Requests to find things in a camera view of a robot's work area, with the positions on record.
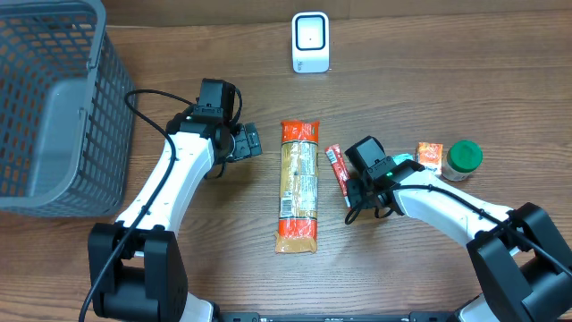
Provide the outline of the red sachet stick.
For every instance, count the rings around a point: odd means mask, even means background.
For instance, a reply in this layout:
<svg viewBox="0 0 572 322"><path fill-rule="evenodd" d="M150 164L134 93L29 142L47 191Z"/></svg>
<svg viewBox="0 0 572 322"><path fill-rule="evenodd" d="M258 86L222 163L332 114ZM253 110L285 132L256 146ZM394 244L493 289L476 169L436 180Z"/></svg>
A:
<svg viewBox="0 0 572 322"><path fill-rule="evenodd" d="M341 154L341 148L339 144L333 144L324 149L324 153L328 157L335 177L341 188L342 196L348 208L351 207L348 196L347 181L349 179L349 171L345 164L344 158Z"/></svg>

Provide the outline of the mint green wipes pack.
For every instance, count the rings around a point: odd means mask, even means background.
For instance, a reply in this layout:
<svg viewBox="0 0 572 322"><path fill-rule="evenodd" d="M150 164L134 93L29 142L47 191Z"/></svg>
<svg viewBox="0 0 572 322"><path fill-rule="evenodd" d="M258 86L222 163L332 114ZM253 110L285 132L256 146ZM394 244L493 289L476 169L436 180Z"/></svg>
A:
<svg viewBox="0 0 572 322"><path fill-rule="evenodd" d="M413 156L409 153L398 154L392 157L392 160L396 165L399 165L407 160L413 160L413 159L414 159Z"/></svg>

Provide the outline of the spaghetti pack orange ends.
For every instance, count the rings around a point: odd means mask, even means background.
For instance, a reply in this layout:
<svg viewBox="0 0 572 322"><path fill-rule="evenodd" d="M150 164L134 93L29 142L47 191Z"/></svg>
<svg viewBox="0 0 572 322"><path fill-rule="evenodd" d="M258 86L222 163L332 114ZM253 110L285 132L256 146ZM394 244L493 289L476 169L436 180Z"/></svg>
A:
<svg viewBox="0 0 572 322"><path fill-rule="evenodd" d="M319 122L284 120L275 251L317 251Z"/></svg>

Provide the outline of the orange snack packet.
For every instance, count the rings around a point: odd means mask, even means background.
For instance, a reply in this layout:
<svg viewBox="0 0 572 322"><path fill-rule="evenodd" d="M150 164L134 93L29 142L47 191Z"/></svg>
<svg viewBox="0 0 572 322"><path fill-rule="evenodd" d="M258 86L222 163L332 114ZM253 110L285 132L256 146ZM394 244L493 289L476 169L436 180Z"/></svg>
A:
<svg viewBox="0 0 572 322"><path fill-rule="evenodd" d="M441 143L419 142L416 147L416 161L436 176L442 174Z"/></svg>

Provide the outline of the green lid jar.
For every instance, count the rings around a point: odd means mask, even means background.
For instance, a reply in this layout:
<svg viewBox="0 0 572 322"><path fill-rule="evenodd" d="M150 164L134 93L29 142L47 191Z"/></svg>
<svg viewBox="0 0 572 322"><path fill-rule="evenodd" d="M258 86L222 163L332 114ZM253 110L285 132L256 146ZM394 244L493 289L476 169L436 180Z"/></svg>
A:
<svg viewBox="0 0 572 322"><path fill-rule="evenodd" d="M483 162L483 151L471 140L456 142L444 155L442 176L453 182L464 181Z"/></svg>

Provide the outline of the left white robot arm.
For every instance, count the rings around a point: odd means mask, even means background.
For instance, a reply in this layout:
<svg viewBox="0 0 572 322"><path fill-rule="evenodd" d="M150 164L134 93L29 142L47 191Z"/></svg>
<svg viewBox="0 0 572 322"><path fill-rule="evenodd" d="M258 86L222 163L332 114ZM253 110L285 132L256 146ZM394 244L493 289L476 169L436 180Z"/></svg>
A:
<svg viewBox="0 0 572 322"><path fill-rule="evenodd" d="M217 321L218 306L189 292L177 242L193 195L215 165L205 125L183 123L136 199L88 236L91 289L80 311L123 321Z"/></svg>

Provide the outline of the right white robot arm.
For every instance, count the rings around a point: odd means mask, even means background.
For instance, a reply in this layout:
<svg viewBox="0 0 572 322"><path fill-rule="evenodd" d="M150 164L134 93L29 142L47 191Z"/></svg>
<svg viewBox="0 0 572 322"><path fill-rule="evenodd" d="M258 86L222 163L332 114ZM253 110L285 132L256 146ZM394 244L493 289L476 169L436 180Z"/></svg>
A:
<svg viewBox="0 0 572 322"><path fill-rule="evenodd" d="M422 165L391 157L351 163L352 223L363 209L423 221L466 247L482 292L452 321L555 321L571 308L571 249L548 213L475 198Z"/></svg>

